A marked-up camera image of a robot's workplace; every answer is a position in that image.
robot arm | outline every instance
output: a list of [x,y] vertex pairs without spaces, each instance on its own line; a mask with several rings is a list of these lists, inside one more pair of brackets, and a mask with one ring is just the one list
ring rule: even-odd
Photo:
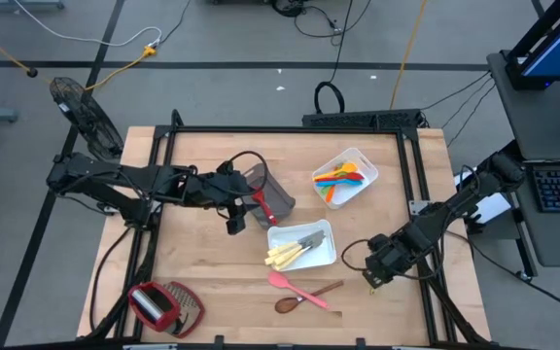
[[502,153],[490,156],[478,166],[470,184],[448,200],[428,205],[390,236],[380,233],[371,238],[364,277],[373,289],[391,282],[432,253],[446,228],[474,212],[481,199],[511,192],[523,181],[524,171],[515,161]]
[[[47,185],[58,195],[83,193],[118,209],[128,227],[146,229],[154,204],[171,203],[184,207],[226,208],[228,234],[245,228],[247,209],[235,200],[252,194],[246,178],[223,162],[217,172],[197,174],[195,166],[133,167],[104,162],[74,153],[57,156]],[[131,188],[131,198],[111,186]]]

desk fan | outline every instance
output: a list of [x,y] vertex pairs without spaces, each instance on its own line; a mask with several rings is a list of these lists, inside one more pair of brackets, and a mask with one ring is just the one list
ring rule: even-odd
[[116,159],[123,153],[123,139],[103,109],[84,88],[70,78],[55,78],[49,90],[64,117],[86,139],[87,149],[98,159]]

pink spoon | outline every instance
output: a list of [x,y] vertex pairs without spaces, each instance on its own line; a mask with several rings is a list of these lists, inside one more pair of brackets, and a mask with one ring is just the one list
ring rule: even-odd
[[319,306],[319,307],[323,307],[325,309],[328,308],[328,304],[317,298],[314,297],[310,294],[308,294],[307,292],[304,292],[302,290],[299,290],[295,287],[293,287],[291,285],[291,283],[289,283],[289,280],[287,279],[287,277],[285,277],[282,273],[278,272],[278,271],[271,271],[269,272],[269,284],[277,287],[277,288],[288,288],[290,290],[292,290],[293,292],[299,294],[300,296],[307,298],[309,301],[312,301],[315,305]]

wooden tabletop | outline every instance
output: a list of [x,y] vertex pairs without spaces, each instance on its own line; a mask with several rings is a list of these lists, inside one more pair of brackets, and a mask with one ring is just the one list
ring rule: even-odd
[[[122,164],[148,163],[154,129],[129,129]],[[419,130],[420,146],[432,200],[445,200],[455,193],[448,152],[439,129]],[[164,143],[158,159],[163,159]],[[350,147],[358,148],[379,171],[378,179],[339,210],[328,209],[312,189],[311,174]],[[270,286],[269,267],[263,264],[267,251],[266,231],[251,215],[246,229],[235,236],[226,233],[225,220],[214,210],[166,206],[163,210],[153,280],[178,281],[202,300],[207,313],[200,326],[179,342],[213,342],[223,334],[227,343],[354,344],[357,337],[369,345],[427,345],[427,331],[419,284],[396,277],[369,294],[369,285],[359,272],[340,261],[340,252],[350,242],[392,233],[407,222],[406,199],[399,153],[393,135],[359,134],[256,134],[256,133],[179,133],[173,164],[195,164],[200,172],[214,171],[218,164],[243,150],[261,153],[269,169],[284,189],[297,201],[292,215],[281,227],[326,219],[332,224],[338,254],[335,263],[287,272],[297,286],[313,292],[338,280],[344,286],[321,297],[331,306],[325,311],[305,302],[288,314],[274,311],[275,302],[291,292]],[[414,192],[419,194],[410,143],[406,150],[413,176]],[[256,162],[242,157],[235,168],[246,170]],[[103,230],[96,264],[123,232],[120,217],[108,218]],[[456,222],[451,230],[466,234]],[[100,320],[122,292],[132,233],[114,250],[105,263],[98,283],[95,319]],[[366,246],[356,246],[348,261],[364,265]],[[446,283],[448,292],[479,334],[489,331],[471,251],[467,243],[445,240]],[[91,284],[78,334],[87,334]],[[435,301],[440,339],[444,339],[441,313]],[[132,322],[127,322],[131,334]],[[145,329],[144,341],[176,341],[167,333]]]

wooden spoon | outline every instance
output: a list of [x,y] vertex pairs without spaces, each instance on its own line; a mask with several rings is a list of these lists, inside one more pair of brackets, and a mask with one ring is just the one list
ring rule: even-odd
[[[325,292],[329,292],[334,288],[340,287],[343,285],[343,281],[338,281],[334,284],[329,285],[326,288],[322,288],[317,292],[312,293],[312,296],[318,296]],[[304,297],[285,297],[281,298],[276,302],[275,309],[277,313],[287,313],[298,307],[298,305],[304,301]]]

